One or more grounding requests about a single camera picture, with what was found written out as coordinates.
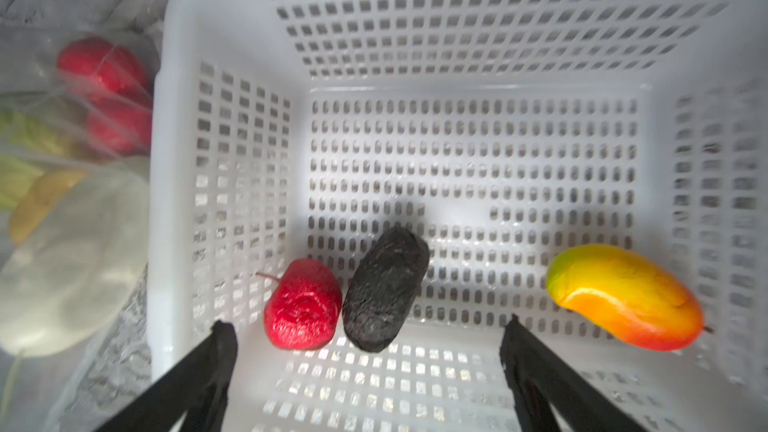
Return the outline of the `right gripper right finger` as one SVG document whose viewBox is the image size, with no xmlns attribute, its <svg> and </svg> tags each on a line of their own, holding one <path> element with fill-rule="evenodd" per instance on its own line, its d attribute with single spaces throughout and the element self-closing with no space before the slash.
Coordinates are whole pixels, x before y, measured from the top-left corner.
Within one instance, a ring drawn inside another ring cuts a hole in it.
<svg viewBox="0 0 768 432">
<path fill-rule="evenodd" d="M 505 326 L 500 361 L 523 431 L 558 431 L 556 414 L 574 431 L 644 430 L 526 329 L 516 315 Z"/>
</svg>

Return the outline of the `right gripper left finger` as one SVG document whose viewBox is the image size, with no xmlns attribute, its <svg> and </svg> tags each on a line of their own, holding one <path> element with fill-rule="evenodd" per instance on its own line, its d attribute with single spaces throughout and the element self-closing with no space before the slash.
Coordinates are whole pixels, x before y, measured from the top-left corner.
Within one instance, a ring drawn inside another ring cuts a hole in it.
<svg viewBox="0 0 768 432">
<path fill-rule="evenodd" d="M 234 326 L 215 322 L 207 338 L 99 429 L 220 431 L 237 354 Z"/>
</svg>

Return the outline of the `red strawberry front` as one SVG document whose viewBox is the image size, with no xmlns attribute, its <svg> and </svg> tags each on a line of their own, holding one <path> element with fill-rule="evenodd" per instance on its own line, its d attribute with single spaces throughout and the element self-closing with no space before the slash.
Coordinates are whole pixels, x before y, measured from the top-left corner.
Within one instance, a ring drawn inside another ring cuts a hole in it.
<svg viewBox="0 0 768 432">
<path fill-rule="evenodd" d="M 342 290 L 331 270 L 317 260 L 295 260 L 265 306 L 265 332 L 280 349 L 320 349 L 333 339 L 341 309 Z"/>
</svg>

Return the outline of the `red strawberry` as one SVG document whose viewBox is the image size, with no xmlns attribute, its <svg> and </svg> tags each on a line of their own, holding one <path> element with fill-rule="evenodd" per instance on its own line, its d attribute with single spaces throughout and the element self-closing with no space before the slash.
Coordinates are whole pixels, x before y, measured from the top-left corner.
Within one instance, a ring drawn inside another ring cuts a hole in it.
<svg viewBox="0 0 768 432">
<path fill-rule="evenodd" d="M 280 349 L 320 349 L 333 339 L 341 309 L 342 290 L 331 270 L 317 260 L 295 260 L 265 306 L 265 332 Z"/>
<path fill-rule="evenodd" d="M 120 156 L 148 153 L 152 122 L 149 106 L 120 100 L 102 101 L 87 114 L 87 144 L 99 153 Z"/>
<path fill-rule="evenodd" d="M 146 91 L 149 77 L 128 48 L 102 37 L 73 41 L 60 50 L 56 69 L 65 83 L 83 95 L 123 95 Z"/>
</svg>

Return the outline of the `yellow potato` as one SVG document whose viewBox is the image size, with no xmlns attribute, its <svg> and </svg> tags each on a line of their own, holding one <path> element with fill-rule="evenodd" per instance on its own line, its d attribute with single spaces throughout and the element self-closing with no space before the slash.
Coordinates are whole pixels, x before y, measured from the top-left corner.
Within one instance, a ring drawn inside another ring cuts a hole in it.
<svg viewBox="0 0 768 432">
<path fill-rule="evenodd" d="M 10 214 L 8 234 L 13 245 L 21 245 L 71 188 L 89 174 L 85 169 L 57 169 L 36 179 Z"/>
</svg>

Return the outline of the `white plastic perforated basket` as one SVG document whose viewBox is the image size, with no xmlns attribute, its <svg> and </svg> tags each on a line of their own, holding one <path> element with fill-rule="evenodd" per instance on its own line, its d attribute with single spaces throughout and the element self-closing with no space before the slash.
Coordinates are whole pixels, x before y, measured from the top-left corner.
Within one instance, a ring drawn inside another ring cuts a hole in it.
<svg viewBox="0 0 768 432">
<path fill-rule="evenodd" d="M 514 315 L 648 431 L 767 427 L 767 0 L 169 0 L 151 166 L 152 375 L 233 324 L 227 431 L 515 431 Z M 347 285 L 394 225 L 431 259 L 391 345 L 271 345 L 275 276 Z M 704 332 L 646 350 L 556 305 L 587 244 Z"/>
</svg>

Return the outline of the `green cabbage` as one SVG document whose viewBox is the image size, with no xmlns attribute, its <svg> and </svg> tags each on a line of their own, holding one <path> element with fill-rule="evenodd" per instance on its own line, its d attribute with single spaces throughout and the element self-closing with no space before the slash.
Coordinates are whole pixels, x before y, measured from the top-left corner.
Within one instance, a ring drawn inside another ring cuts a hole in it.
<svg viewBox="0 0 768 432">
<path fill-rule="evenodd" d="M 83 155 L 76 131 L 85 112 L 45 92 L 1 95 L 1 209 L 14 209 L 32 183 L 57 161 Z"/>
</svg>

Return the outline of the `clear zip top bag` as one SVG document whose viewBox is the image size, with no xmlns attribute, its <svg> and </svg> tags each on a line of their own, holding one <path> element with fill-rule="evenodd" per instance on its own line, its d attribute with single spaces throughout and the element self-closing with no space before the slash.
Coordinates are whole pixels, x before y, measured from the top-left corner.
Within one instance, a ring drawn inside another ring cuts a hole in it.
<svg viewBox="0 0 768 432">
<path fill-rule="evenodd" d="M 1 427 L 56 431 L 148 257 L 157 56 L 104 30 L 1 29 Z"/>
</svg>

